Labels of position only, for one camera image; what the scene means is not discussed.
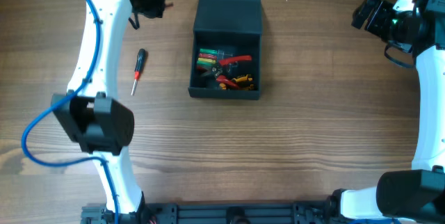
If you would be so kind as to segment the black red screwdriver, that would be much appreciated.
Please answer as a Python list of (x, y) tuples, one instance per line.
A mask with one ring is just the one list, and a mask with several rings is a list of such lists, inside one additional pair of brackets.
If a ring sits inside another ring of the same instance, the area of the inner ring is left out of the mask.
[(137, 84), (138, 84), (141, 74), (143, 73), (143, 69), (144, 69), (146, 60), (147, 60), (147, 51), (145, 49), (140, 49), (138, 51), (136, 65), (135, 65), (135, 69), (134, 69), (134, 81), (133, 81), (133, 87), (131, 90), (131, 96), (135, 95)]

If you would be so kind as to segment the clear case coloured bits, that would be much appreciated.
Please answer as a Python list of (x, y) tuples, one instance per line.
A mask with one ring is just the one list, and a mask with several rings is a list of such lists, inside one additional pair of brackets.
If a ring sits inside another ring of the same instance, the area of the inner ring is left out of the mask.
[(228, 58), (234, 57), (233, 53), (223, 51), (221, 49), (203, 49), (201, 48), (197, 54), (195, 69), (201, 72), (211, 69), (213, 64)]

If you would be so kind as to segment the red handled wire strippers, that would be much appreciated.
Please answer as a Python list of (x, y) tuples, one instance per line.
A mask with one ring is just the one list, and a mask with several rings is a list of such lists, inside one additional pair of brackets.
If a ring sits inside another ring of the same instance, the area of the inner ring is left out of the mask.
[(240, 62), (251, 62), (251, 61), (252, 61), (252, 57), (250, 55), (234, 56), (234, 57), (222, 60), (222, 61), (218, 61), (216, 64), (213, 64), (211, 66), (210, 70), (203, 72), (200, 75), (200, 77), (205, 78), (205, 79), (214, 78), (214, 80), (216, 81), (216, 79), (221, 75), (227, 77), (227, 75), (229, 74), (229, 72), (227, 71), (227, 68), (230, 65), (238, 64)]

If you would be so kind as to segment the orange black pliers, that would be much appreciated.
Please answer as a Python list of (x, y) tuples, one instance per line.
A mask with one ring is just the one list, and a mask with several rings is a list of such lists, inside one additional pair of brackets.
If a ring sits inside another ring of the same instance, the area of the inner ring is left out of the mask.
[(216, 81), (221, 90), (254, 90), (255, 85), (251, 74), (228, 79), (226, 76), (219, 76)]

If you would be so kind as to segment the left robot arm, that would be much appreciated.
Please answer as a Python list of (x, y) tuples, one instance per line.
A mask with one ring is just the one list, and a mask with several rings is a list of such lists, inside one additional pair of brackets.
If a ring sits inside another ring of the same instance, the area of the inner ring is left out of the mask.
[(51, 111), (70, 140), (95, 164), (106, 193), (107, 223), (146, 223), (143, 192), (129, 158), (134, 115), (118, 101), (117, 73), (128, 24), (139, 15), (160, 18), (165, 0), (85, 0), (86, 23), (79, 58), (64, 95)]

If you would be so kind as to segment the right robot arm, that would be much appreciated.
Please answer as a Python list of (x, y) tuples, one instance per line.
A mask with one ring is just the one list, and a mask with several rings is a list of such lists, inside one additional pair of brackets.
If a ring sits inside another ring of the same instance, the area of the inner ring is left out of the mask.
[(410, 168), (383, 173), (375, 186), (338, 189), (324, 206), (324, 223), (444, 222), (444, 0), (364, 0), (353, 27), (409, 54), (399, 67), (419, 81), (418, 137)]

